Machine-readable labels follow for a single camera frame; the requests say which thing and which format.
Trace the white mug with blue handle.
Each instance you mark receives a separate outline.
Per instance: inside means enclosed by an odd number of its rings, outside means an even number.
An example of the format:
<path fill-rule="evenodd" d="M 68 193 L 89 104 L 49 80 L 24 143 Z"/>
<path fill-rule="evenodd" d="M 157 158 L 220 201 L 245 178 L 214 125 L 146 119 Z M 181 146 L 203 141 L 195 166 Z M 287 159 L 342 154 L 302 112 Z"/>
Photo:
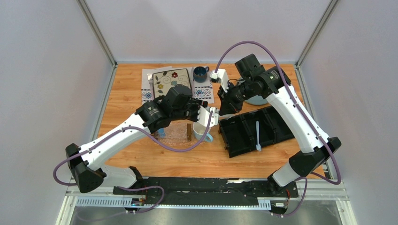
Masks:
<path fill-rule="evenodd" d="M 204 141 L 206 141 L 206 142 L 212 142 L 214 140 L 212 135 L 209 132 L 207 132 L 205 134 L 205 129 L 206 129 L 205 126 L 195 122 L 192 125 L 192 129 L 194 132 L 194 136 L 197 140 L 201 139 L 203 136 L 205 137 Z"/>

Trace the glass holder with wooden ends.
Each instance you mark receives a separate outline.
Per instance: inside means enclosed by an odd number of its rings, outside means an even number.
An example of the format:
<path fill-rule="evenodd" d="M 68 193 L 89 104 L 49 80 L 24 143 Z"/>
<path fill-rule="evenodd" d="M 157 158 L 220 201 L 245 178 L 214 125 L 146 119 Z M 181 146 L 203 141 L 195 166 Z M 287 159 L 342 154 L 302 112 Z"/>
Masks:
<path fill-rule="evenodd" d="M 186 143 L 188 142 L 188 127 L 191 127 L 189 122 L 171 122 L 168 127 L 164 128 L 166 132 L 165 138 L 159 138 L 157 131 L 152 136 L 164 144 Z"/>

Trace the black compartment organizer box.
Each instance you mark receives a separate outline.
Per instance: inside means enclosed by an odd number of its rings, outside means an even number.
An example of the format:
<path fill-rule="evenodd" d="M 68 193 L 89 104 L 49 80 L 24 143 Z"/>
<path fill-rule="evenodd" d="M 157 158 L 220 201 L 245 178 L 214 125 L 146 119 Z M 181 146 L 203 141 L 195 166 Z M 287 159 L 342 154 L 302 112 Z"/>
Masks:
<path fill-rule="evenodd" d="M 272 106 L 219 121 L 219 134 L 230 158 L 256 150 L 256 127 L 260 123 L 262 148 L 294 138 L 293 133 Z"/>

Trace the blue toothpaste tube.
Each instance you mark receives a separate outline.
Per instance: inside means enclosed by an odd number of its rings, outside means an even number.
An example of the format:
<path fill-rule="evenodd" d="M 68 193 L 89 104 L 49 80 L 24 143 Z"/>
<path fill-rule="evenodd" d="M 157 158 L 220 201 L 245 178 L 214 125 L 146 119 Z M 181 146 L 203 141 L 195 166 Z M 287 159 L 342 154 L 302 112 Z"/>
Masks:
<path fill-rule="evenodd" d="M 161 128 L 157 131 L 157 135 L 159 138 L 165 138 L 166 137 L 166 132 L 164 128 Z"/>

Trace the light blue toothbrush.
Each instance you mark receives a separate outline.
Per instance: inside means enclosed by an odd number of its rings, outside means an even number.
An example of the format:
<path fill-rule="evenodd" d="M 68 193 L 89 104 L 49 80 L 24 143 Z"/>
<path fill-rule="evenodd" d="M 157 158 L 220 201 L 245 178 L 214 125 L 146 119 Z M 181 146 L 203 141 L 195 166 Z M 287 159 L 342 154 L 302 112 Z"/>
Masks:
<path fill-rule="evenodd" d="M 260 123 L 259 123 L 259 121 L 256 121 L 255 127 L 256 127 L 256 150 L 262 151 L 262 147 L 260 145 Z"/>

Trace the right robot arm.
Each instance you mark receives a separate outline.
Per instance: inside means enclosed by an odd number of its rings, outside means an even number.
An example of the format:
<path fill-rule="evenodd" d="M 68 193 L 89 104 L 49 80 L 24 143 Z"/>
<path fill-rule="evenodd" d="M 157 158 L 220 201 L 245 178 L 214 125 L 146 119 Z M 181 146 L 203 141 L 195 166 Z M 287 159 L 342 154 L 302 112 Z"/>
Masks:
<path fill-rule="evenodd" d="M 224 69 L 217 68 L 210 74 L 213 82 L 221 84 L 217 93 L 221 101 L 219 115 L 238 113 L 245 100 L 262 96 L 279 113 L 299 144 L 300 151 L 268 177 L 269 193 L 280 196 L 288 184 L 306 177 L 333 157 L 341 141 L 338 137 L 329 137 L 317 125 L 298 99 L 285 72 L 277 67 L 266 70 L 254 54 L 242 58 L 235 66 L 244 80 L 237 85 L 229 83 Z"/>

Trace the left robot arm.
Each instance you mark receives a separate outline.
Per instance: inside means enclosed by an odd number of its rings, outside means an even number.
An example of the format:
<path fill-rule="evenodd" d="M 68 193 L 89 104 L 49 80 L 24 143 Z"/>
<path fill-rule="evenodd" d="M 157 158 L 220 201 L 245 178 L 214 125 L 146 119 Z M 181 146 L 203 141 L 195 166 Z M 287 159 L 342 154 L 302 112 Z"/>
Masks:
<path fill-rule="evenodd" d="M 104 136 L 81 146 L 68 145 L 65 152 L 74 185 L 81 193 L 95 190 L 111 175 L 102 169 L 109 158 L 141 138 L 152 138 L 154 132 L 168 127 L 173 121 L 199 122 L 208 131 L 215 125 L 215 119 L 216 111 L 208 108 L 207 101 L 193 98 L 186 86 L 172 87 L 166 95 L 144 103 Z"/>

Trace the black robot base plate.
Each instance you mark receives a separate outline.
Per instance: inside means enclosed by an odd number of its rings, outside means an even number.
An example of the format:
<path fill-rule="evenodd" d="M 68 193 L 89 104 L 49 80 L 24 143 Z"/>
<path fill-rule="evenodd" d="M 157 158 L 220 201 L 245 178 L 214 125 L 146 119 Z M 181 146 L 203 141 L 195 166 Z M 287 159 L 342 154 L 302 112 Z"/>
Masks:
<path fill-rule="evenodd" d="M 114 195 L 138 195 L 146 204 L 156 203 L 165 193 L 162 205 L 254 206 L 259 197 L 270 198 L 265 180 L 221 178 L 149 177 L 139 179 L 125 191 L 114 187 Z"/>

